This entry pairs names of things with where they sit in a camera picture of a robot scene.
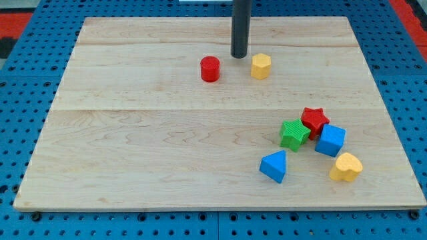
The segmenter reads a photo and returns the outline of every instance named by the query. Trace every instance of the black cylinder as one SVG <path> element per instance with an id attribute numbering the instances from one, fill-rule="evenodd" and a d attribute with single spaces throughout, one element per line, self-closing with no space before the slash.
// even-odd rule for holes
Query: black cylinder
<path id="1" fill-rule="evenodd" d="M 232 56 L 244 58 L 248 53 L 252 0 L 233 0 Z"/>

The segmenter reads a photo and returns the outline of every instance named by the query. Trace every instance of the blue cube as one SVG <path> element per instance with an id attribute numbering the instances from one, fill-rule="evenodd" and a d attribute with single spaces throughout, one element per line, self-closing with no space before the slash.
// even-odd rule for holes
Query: blue cube
<path id="1" fill-rule="evenodd" d="M 286 152 L 278 151 L 261 160 L 260 171 L 278 183 L 282 183 L 286 174 Z"/>
<path id="2" fill-rule="evenodd" d="M 320 135 L 318 144 L 314 150 L 331 157 L 336 157 L 344 145 L 345 138 L 345 129 L 325 124 L 323 126 L 322 134 Z"/>

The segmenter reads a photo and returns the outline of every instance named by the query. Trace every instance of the yellow hexagonal block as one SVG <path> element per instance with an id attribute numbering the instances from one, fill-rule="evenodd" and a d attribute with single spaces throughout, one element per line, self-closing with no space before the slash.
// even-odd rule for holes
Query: yellow hexagonal block
<path id="1" fill-rule="evenodd" d="M 262 80 L 270 75 L 272 58 L 269 55 L 258 53 L 252 57 L 251 76 Z"/>
<path id="2" fill-rule="evenodd" d="M 343 153 L 336 159 L 329 172 L 329 177 L 335 181 L 345 180 L 350 182 L 354 181 L 362 170 L 362 163 L 357 157 L 349 153 Z"/>

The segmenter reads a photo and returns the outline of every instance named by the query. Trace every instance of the wooden table surface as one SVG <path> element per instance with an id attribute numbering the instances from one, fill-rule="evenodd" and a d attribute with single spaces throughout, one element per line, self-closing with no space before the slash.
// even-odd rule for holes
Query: wooden table surface
<path id="1" fill-rule="evenodd" d="M 245 59 L 231 19 L 87 18 L 14 202 L 20 211 L 295 211 L 426 205 L 345 17 L 253 17 Z M 250 56 L 272 56 L 263 81 Z M 221 77 L 205 83 L 199 61 Z M 364 171 L 286 149 L 282 184 L 258 171 L 283 120 L 323 107 Z"/>

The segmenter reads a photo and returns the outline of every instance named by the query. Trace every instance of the toy block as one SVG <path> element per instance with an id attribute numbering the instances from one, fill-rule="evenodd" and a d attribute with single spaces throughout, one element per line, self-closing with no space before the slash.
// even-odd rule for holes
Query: toy block
<path id="1" fill-rule="evenodd" d="M 286 152 L 278 151 L 261 159 L 260 171 L 278 183 L 286 174 Z"/>
<path id="2" fill-rule="evenodd" d="M 204 57 L 200 61 L 201 78 L 208 83 L 220 78 L 220 60 L 214 56 Z"/>
<path id="3" fill-rule="evenodd" d="M 315 151 L 335 157 L 344 145 L 346 130 L 325 124 L 322 129 Z"/>
<path id="4" fill-rule="evenodd" d="M 334 181 L 345 180 L 351 182 L 359 176 L 362 170 L 362 163 L 357 157 L 350 153 L 343 153 L 336 159 L 329 172 L 329 177 Z"/>
<path id="5" fill-rule="evenodd" d="M 280 129 L 280 147 L 288 147 L 297 152 L 306 143 L 310 130 L 302 124 L 301 119 L 284 121 Z"/>
<path id="6" fill-rule="evenodd" d="M 323 109 L 310 109 L 308 107 L 304 107 L 301 121 L 304 126 L 311 130 L 310 135 L 308 135 L 308 139 L 310 140 L 314 140 L 316 136 L 320 135 L 323 126 L 329 123 L 329 119 L 324 115 Z"/>
<path id="7" fill-rule="evenodd" d="M 272 68 L 272 58 L 269 55 L 258 53 L 252 57 L 251 76 L 258 80 L 267 78 Z"/>

